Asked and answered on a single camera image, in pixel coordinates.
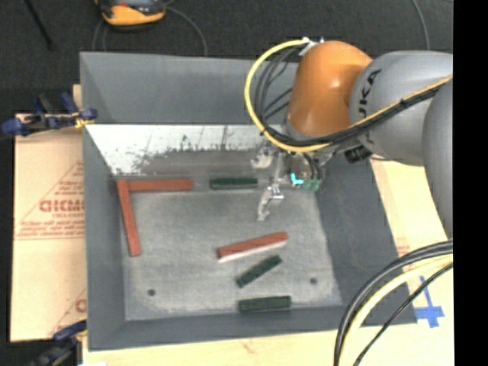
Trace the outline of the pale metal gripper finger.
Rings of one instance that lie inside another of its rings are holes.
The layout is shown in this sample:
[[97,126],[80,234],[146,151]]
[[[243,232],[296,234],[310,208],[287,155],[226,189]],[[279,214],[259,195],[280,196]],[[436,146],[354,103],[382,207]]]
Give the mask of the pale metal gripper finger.
[[273,161],[273,149],[269,143],[262,143],[256,151],[255,157],[250,160],[252,169],[266,169]]
[[257,220],[264,221],[273,207],[279,206],[284,200],[281,187],[278,184],[269,185],[262,193],[257,209]]

